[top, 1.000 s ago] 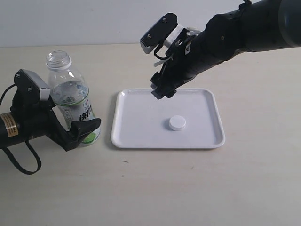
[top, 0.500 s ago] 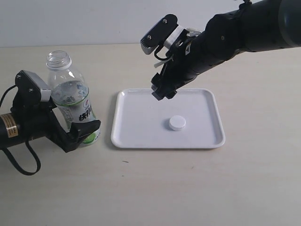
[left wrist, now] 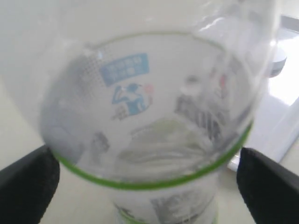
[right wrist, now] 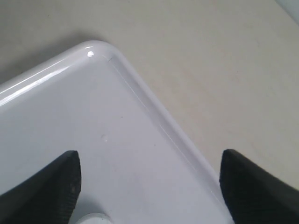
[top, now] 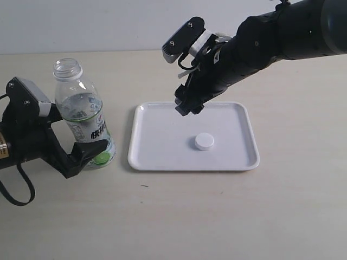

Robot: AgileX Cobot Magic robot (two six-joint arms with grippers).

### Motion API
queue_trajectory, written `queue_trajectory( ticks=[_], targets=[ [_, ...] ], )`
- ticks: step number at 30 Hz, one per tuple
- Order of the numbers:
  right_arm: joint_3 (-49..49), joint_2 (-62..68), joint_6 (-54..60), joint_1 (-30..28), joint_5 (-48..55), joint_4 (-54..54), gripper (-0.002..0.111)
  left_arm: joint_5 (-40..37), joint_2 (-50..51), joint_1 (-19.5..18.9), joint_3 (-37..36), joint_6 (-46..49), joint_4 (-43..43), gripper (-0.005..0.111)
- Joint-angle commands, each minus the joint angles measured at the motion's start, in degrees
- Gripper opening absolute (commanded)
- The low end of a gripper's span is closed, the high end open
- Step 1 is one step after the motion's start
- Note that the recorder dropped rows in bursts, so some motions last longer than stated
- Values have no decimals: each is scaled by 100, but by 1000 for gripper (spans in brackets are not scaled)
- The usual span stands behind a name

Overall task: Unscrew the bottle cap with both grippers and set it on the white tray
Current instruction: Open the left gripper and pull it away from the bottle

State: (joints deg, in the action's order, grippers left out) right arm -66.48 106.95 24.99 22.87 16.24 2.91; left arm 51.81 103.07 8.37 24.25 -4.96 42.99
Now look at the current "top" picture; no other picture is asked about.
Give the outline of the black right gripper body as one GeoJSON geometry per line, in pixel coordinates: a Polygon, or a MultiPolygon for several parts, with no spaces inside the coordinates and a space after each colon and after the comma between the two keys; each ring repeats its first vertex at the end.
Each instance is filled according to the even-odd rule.
{"type": "Polygon", "coordinates": [[[182,54],[176,62],[188,74],[175,91],[187,105],[201,105],[232,85],[272,64],[279,54],[278,14],[247,17],[235,36],[218,35],[193,57],[182,54]]]}

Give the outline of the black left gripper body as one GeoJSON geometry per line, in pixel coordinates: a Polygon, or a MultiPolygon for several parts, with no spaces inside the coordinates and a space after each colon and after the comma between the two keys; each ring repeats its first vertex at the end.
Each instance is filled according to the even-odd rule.
{"type": "Polygon", "coordinates": [[[35,159],[42,159],[59,171],[65,178],[77,175],[82,169],[60,146],[47,117],[28,118],[16,110],[10,100],[1,119],[1,168],[7,168],[35,159]]]}

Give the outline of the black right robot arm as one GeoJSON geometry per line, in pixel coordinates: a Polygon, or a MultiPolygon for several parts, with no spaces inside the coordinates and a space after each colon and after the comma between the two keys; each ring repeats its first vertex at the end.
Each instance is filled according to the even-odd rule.
{"type": "Polygon", "coordinates": [[[183,54],[193,55],[186,83],[175,91],[176,111],[198,114],[230,86],[281,60],[346,53],[346,1],[282,1],[247,17],[232,37],[210,33],[193,17],[179,30],[183,54]]]}

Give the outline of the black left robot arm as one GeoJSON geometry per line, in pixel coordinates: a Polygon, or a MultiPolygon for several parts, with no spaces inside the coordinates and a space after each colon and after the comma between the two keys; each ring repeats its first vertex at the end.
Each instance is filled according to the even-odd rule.
{"type": "Polygon", "coordinates": [[[13,77],[6,85],[9,103],[1,119],[1,168],[42,159],[65,178],[79,174],[108,141],[76,142],[70,154],[61,147],[52,124],[62,120],[52,103],[32,81],[13,77]]]}

